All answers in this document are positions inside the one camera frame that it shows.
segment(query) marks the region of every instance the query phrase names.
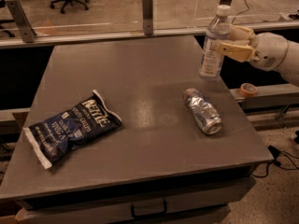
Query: silver can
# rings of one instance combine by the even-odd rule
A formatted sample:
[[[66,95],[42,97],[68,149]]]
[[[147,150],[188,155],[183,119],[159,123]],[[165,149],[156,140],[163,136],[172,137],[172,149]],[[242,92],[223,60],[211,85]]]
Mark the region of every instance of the silver can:
[[[200,91],[189,88],[184,92],[183,98],[203,133],[217,133],[222,128],[220,114]]]

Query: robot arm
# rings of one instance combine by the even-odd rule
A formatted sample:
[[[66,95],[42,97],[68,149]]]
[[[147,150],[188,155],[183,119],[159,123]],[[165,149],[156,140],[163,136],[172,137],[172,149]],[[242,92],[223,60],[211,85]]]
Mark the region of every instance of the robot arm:
[[[230,40],[221,41],[217,52],[264,71],[277,71],[286,81],[299,86],[299,44],[281,35],[256,35],[250,28],[231,25]]]

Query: desk drawer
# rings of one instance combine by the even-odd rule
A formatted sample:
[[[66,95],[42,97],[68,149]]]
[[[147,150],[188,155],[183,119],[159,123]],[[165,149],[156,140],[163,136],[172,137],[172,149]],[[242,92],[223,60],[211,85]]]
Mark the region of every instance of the desk drawer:
[[[106,203],[106,206],[103,203],[85,203],[36,211],[22,209],[17,219],[21,224],[64,224],[67,222],[104,224],[123,221],[145,223],[146,220],[150,223],[157,218],[161,222],[169,218],[183,217],[189,212],[198,216],[207,207],[239,201],[253,185],[254,179],[249,177],[234,180],[231,185],[225,184],[223,187],[220,184],[210,184],[209,187],[202,187],[198,191],[196,191],[197,187],[187,187],[193,191],[177,195],[149,198],[149,195],[145,194],[145,200],[137,202],[114,205]]]

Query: concrete floor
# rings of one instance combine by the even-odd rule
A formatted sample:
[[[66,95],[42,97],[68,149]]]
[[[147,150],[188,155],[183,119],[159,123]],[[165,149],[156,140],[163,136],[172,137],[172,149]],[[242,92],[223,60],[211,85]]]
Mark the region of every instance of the concrete floor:
[[[60,13],[58,5],[55,9],[50,8],[51,0],[20,1],[38,35],[140,32],[142,30],[141,0],[90,0],[89,10],[84,10],[81,5],[68,6],[64,15]],[[155,29],[205,27],[215,14],[219,1],[154,0]],[[245,0],[233,0],[233,16],[246,11],[234,20],[235,24],[284,21],[281,14],[295,13],[299,8],[299,0],[246,1],[249,6],[248,11],[246,11],[248,8]],[[6,8],[0,10],[0,15],[9,17]],[[267,147],[272,145],[299,157],[299,145],[293,142],[295,131],[299,130],[298,116],[298,111],[287,115],[286,119],[292,121],[292,126],[286,129],[269,126],[269,123],[273,123],[273,114],[263,116],[262,121],[257,121],[260,116],[249,117],[249,119],[257,127],[258,134]],[[283,167],[292,168],[292,164],[283,156],[278,159]],[[2,163],[3,172],[6,165],[6,162]],[[254,174],[264,173],[265,166],[262,165]],[[230,204],[232,212],[221,224],[298,224],[298,170],[286,171],[272,164],[269,168],[269,176],[256,178],[256,181],[256,186],[240,202]]]

